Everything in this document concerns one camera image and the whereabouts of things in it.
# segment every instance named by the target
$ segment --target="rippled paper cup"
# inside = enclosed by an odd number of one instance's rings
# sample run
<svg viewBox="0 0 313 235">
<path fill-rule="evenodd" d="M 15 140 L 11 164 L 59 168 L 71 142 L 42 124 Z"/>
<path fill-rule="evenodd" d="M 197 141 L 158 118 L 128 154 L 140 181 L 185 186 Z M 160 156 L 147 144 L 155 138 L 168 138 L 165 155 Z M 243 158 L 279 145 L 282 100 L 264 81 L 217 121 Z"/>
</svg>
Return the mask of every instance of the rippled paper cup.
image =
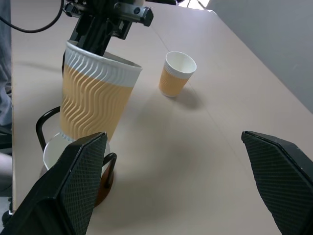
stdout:
<svg viewBox="0 0 313 235">
<path fill-rule="evenodd" d="M 158 86 L 162 94 L 169 97 L 177 96 L 196 69 L 196 62 L 185 53 L 178 51 L 167 53 Z"/>
<path fill-rule="evenodd" d="M 110 53 L 99 56 L 68 41 L 62 86 L 62 136 L 77 140 L 117 127 L 142 67 Z"/>
</svg>

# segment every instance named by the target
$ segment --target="wall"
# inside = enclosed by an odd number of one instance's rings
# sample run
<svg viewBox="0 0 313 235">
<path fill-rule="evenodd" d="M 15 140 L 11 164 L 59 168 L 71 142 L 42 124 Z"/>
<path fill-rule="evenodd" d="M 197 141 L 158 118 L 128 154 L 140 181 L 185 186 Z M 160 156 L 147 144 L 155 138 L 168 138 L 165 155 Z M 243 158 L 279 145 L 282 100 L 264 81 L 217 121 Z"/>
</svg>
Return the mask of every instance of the wall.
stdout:
<svg viewBox="0 0 313 235">
<path fill-rule="evenodd" d="M 313 0 L 210 0 L 207 9 L 313 113 Z"/>
</svg>

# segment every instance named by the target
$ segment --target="beige table surface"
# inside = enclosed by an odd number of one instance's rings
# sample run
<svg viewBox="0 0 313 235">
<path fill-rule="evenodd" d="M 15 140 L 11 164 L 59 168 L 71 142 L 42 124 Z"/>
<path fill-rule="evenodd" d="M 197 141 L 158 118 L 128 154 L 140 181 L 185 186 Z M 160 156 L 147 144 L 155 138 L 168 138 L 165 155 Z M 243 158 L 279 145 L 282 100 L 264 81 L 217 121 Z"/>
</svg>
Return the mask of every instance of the beige table surface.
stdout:
<svg viewBox="0 0 313 235">
<path fill-rule="evenodd" d="M 12 21 L 37 28 L 58 1 L 12 1 Z M 148 4 L 152 26 L 133 24 L 108 51 L 143 71 L 110 143 L 116 178 L 92 215 L 88 235 L 279 235 L 261 200 L 243 130 L 275 135 L 313 156 L 313 116 L 214 12 Z M 61 62 L 76 19 L 13 37 L 14 208 L 39 177 L 42 151 L 35 123 L 60 105 Z M 166 53 L 179 50 L 198 69 L 174 99 L 157 85 Z M 58 116 L 44 127 L 59 131 Z"/>
</svg>

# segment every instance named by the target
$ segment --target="wooden base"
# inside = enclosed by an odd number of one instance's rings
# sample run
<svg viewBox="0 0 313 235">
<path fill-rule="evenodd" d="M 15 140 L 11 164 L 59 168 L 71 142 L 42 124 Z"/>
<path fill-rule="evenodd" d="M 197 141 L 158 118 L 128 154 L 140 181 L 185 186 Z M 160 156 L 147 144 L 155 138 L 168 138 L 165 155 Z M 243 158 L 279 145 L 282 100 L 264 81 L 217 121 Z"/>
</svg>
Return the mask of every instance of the wooden base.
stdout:
<svg viewBox="0 0 313 235">
<path fill-rule="evenodd" d="M 101 202 L 103 202 L 111 190 L 113 180 L 114 180 L 114 173 L 113 173 L 113 176 L 112 176 L 112 179 L 110 182 L 110 187 L 109 188 L 104 187 L 105 182 L 107 181 L 107 178 L 108 178 L 108 174 L 109 174 L 109 167 L 105 170 L 105 172 L 103 173 L 103 175 L 101 177 L 100 188 L 98 191 L 98 195 L 97 195 L 97 199 L 96 199 L 96 203 L 95 203 L 94 207 L 98 206 Z"/>
</svg>

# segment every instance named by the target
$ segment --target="person's leg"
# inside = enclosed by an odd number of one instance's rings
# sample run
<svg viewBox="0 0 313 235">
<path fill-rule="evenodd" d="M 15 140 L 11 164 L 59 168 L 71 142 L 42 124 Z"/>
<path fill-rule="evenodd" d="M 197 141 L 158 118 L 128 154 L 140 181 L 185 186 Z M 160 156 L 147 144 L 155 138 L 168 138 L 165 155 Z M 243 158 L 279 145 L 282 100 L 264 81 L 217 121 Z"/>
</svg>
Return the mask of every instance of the person's leg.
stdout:
<svg viewBox="0 0 313 235">
<path fill-rule="evenodd" d="M 11 20 L 10 0 L 0 1 L 0 16 Z M 11 98 L 5 91 L 11 84 L 11 28 L 0 21 L 0 126 L 11 129 Z"/>
</svg>

